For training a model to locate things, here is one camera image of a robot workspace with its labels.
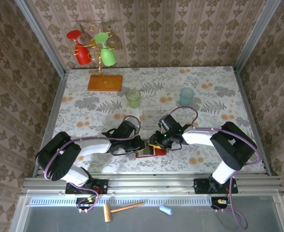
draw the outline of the blue object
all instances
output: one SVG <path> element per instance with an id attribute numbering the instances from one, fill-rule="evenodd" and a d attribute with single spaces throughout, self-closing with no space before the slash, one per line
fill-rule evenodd
<path id="1" fill-rule="evenodd" d="M 160 205 L 159 206 L 159 209 L 162 211 L 162 212 L 164 212 L 164 213 L 166 213 L 166 214 L 168 214 L 168 215 L 173 215 L 173 213 L 174 213 L 174 210 L 173 209 L 171 209 L 171 208 L 169 208 L 169 207 L 166 207 L 165 205 Z"/>
<path id="2" fill-rule="evenodd" d="M 179 97 L 181 106 L 189 106 L 194 99 L 194 91 L 189 87 L 182 88 Z"/>

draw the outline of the translucent plastic cup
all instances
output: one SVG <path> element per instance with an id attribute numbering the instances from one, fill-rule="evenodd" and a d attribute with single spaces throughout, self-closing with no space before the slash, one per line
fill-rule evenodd
<path id="1" fill-rule="evenodd" d="M 158 119 L 162 118 L 161 105 L 143 105 L 143 128 L 158 128 Z"/>
<path id="2" fill-rule="evenodd" d="M 194 99 L 194 90 L 189 87 L 182 88 L 180 91 L 179 99 L 181 106 L 189 106 Z"/>
<path id="3" fill-rule="evenodd" d="M 130 89 L 126 92 L 126 97 L 131 108 L 137 108 L 141 103 L 141 93 L 137 89 Z"/>

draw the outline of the green cup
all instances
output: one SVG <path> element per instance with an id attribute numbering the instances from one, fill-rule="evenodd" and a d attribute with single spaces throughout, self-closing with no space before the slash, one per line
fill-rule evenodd
<path id="1" fill-rule="evenodd" d="M 101 54 L 102 62 L 105 66 L 112 66 L 116 64 L 117 62 L 117 58 L 116 58 L 114 50 L 110 50 L 110 49 L 111 47 L 102 43 L 102 49 L 101 49 L 100 54 Z"/>
<path id="2" fill-rule="evenodd" d="M 94 36 L 95 42 L 99 44 L 106 42 L 107 39 L 108 39 L 108 34 L 106 32 L 101 32 Z"/>
<path id="3" fill-rule="evenodd" d="M 131 108 L 137 108 L 141 103 L 141 93 L 137 89 L 130 89 L 126 92 L 126 98 L 128 99 L 129 106 Z"/>

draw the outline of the table surface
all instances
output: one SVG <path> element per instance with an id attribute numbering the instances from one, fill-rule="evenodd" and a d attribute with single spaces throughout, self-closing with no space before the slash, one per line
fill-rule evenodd
<path id="1" fill-rule="evenodd" d="M 148 139 L 158 128 L 143 126 L 142 106 L 160 105 L 162 116 L 180 106 L 179 92 L 191 87 L 194 100 L 191 106 L 199 112 L 196 127 L 219 128 L 226 121 L 237 124 L 254 140 L 252 128 L 232 67 L 173 67 L 105 69 L 104 74 L 123 75 L 121 92 L 87 91 L 91 73 L 96 70 L 70 70 L 67 86 L 57 117 L 54 136 L 65 131 L 71 136 L 96 136 L 117 128 L 126 115 L 142 121 L 141 138 Z M 141 92 L 139 108 L 130 108 L 125 93 L 131 88 Z M 190 109 L 180 109 L 173 117 L 181 125 L 194 118 Z M 257 159 L 256 154 L 250 159 Z M 213 172 L 221 162 L 214 147 L 183 146 L 165 156 L 136 159 L 135 154 L 112 156 L 92 154 L 78 157 L 75 165 L 91 173 L 122 172 Z M 263 164 L 245 167 L 243 172 L 264 173 Z"/>

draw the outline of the wooden base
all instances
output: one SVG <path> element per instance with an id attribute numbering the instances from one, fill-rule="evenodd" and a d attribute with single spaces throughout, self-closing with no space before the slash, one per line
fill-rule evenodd
<path id="1" fill-rule="evenodd" d="M 89 91 L 121 91 L 122 75 L 91 75 Z"/>

